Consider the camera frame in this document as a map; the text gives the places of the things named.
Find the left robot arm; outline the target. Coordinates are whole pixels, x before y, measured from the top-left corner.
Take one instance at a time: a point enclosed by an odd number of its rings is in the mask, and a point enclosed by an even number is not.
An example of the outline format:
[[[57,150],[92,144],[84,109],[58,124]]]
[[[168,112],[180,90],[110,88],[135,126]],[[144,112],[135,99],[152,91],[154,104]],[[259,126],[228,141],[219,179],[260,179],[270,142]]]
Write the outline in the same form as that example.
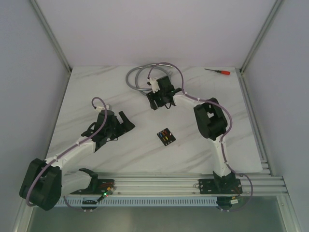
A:
[[[74,145],[47,159],[34,159],[28,166],[19,196],[29,204],[48,211],[69,194],[106,195],[100,185],[98,174],[88,168],[77,168],[77,163],[94,154],[107,142],[133,130],[135,125],[124,112],[119,112],[122,121],[111,110],[101,110]]]

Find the black fuse box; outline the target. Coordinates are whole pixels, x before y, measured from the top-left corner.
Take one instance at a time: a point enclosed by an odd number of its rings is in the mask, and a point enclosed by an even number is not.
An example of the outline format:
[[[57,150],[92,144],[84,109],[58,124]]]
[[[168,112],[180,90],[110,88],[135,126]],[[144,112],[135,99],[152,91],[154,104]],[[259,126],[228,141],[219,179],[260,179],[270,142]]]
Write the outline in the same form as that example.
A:
[[[158,132],[157,136],[164,146],[168,146],[169,144],[176,141],[176,138],[168,128],[165,128],[162,131]]]

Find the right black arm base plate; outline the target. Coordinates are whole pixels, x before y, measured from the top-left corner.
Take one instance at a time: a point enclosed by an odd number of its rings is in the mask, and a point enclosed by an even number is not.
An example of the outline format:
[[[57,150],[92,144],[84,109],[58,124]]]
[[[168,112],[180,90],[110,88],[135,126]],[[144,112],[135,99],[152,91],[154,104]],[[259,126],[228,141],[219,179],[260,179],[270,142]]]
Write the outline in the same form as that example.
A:
[[[200,179],[200,194],[214,195],[240,195],[243,193],[242,185],[239,179],[232,180],[216,180],[216,179]]]

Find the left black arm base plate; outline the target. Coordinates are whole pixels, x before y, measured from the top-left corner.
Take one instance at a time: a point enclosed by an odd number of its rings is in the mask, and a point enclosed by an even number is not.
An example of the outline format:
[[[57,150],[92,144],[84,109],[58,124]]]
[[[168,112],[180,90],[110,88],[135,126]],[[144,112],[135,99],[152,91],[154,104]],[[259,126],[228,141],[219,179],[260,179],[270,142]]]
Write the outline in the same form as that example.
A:
[[[98,184],[95,187],[87,187],[86,189],[80,189],[72,192],[71,195],[101,195],[107,192],[108,188],[114,187],[114,179],[99,179]]]

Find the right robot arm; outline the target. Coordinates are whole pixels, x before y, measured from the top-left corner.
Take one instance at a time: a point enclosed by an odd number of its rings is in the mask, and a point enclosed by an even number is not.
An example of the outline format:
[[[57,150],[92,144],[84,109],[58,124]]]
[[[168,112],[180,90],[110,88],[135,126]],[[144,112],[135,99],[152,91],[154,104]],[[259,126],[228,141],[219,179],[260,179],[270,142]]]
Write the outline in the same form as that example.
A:
[[[220,193],[226,192],[231,186],[237,185],[236,177],[228,166],[225,139],[228,126],[227,119],[220,108],[218,101],[211,98],[202,101],[181,93],[181,88],[175,88],[167,76],[155,79],[149,78],[148,85],[151,91],[146,94],[150,107],[153,110],[159,107],[173,106],[188,107],[194,111],[197,128],[202,137],[208,140],[213,156],[214,188]]]

